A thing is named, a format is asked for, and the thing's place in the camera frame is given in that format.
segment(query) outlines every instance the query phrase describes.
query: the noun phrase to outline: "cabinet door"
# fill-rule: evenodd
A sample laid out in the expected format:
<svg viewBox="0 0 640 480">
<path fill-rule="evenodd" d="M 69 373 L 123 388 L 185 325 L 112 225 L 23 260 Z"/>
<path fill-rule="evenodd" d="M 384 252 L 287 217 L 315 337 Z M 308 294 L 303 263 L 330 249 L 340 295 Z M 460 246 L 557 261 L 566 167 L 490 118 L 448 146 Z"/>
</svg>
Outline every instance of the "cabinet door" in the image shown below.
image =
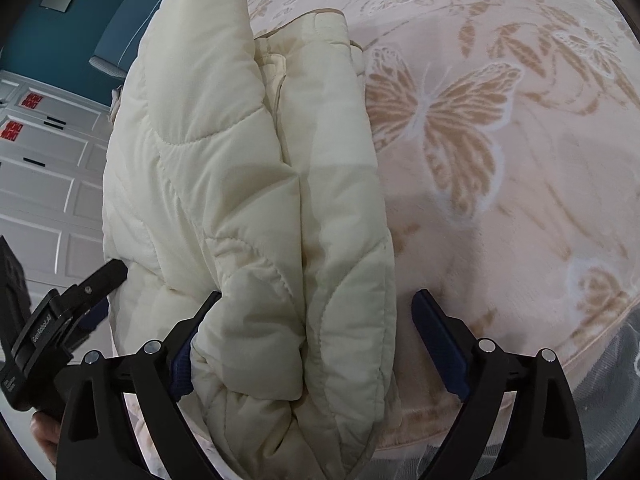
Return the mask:
<svg viewBox="0 0 640 480">
<path fill-rule="evenodd" d="M 101 183 L 40 164 L 0 155 L 2 206 L 101 232 Z"/>
<path fill-rule="evenodd" d="M 48 164 L 68 168 L 102 180 L 107 163 L 107 143 L 94 137 L 46 124 L 12 108 L 0 108 L 0 154 L 20 147 Z"/>
<path fill-rule="evenodd" d="M 0 72 L 0 107 L 6 106 L 9 101 L 16 99 L 20 83 L 12 78 L 4 77 Z"/>
<path fill-rule="evenodd" d="M 5 103 L 9 108 L 37 117 L 41 122 L 63 131 L 75 130 L 103 141 L 109 140 L 112 127 L 106 106 L 9 72 L 0 72 L 0 78 L 6 87 Z"/>
<path fill-rule="evenodd" d="M 4 236 L 32 282 L 68 287 L 104 264 L 102 231 L 0 205 Z"/>
</svg>

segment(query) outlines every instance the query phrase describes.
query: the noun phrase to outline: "mosquito net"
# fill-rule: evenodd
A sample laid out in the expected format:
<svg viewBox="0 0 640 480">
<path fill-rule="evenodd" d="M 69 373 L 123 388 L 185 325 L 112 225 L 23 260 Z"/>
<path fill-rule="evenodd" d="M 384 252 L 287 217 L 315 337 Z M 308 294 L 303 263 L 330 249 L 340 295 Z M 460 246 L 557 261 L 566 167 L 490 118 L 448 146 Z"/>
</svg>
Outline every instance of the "mosquito net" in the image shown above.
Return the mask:
<svg viewBox="0 0 640 480">
<path fill-rule="evenodd" d="M 631 311 L 602 357 L 576 388 L 574 400 L 584 435 L 588 480 L 595 480 L 620 451 L 640 418 L 640 306 Z M 437 451 L 436 447 L 424 445 L 416 453 L 413 446 L 404 458 L 374 458 L 358 480 L 416 480 Z M 491 471 L 499 451 L 499 444 L 484 450 L 473 479 Z"/>
</svg>

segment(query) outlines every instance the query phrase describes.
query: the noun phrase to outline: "human hand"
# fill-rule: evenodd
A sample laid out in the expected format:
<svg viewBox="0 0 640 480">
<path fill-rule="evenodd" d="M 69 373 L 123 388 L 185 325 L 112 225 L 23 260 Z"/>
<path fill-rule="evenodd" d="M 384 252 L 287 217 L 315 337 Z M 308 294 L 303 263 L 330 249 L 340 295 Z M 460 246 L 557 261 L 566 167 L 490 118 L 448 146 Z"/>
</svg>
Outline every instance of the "human hand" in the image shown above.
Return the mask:
<svg viewBox="0 0 640 480">
<path fill-rule="evenodd" d="M 31 434 L 55 466 L 60 442 L 60 423 L 44 412 L 36 412 L 31 417 Z"/>
</svg>

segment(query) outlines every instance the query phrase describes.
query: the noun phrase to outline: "floral pattern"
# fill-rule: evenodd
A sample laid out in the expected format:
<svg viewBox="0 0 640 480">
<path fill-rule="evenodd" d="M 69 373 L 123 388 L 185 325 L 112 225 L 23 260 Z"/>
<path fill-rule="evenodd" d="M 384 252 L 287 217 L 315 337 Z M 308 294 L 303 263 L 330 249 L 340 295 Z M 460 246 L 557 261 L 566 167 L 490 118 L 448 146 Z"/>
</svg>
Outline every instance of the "floral pattern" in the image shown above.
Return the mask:
<svg viewBox="0 0 640 480">
<path fill-rule="evenodd" d="M 415 333 L 428 288 L 577 386 L 640 299 L 640 44 L 611 0 L 248 0 L 255 33 L 340 9 L 396 254 L 401 421 L 437 444 L 459 409 Z M 508 423 L 508 406 L 498 434 Z"/>
</svg>

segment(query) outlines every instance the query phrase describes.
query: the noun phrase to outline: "quilted jacket sleeve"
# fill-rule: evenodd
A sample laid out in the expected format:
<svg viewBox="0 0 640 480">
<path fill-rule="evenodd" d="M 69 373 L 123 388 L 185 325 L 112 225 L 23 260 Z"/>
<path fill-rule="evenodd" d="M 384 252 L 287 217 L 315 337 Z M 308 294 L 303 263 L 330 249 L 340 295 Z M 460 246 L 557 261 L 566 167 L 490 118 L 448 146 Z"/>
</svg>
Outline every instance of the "quilted jacket sleeve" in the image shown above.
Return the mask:
<svg viewBox="0 0 640 480">
<path fill-rule="evenodd" d="M 396 335 L 392 241 L 356 75 L 362 53 L 334 10 L 301 16 L 257 43 L 262 66 L 274 58 L 284 65 L 279 93 L 268 96 L 284 160 L 300 178 L 312 402 L 298 420 L 310 441 L 322 420 L 333 421 L 349 472 L 382 423 Z M 314 450 L 324 464 L 336 453 Z"/>
<path fill-rule="evenodd" d="M 171 200 L 156 207 L 185 212 L 223 294 L 194 350 L 235 392 L 297 399 L 299 184 L 263 104 L 246 0 L 164 0 L 147 35 L 149 127 Z"/>
</svg>

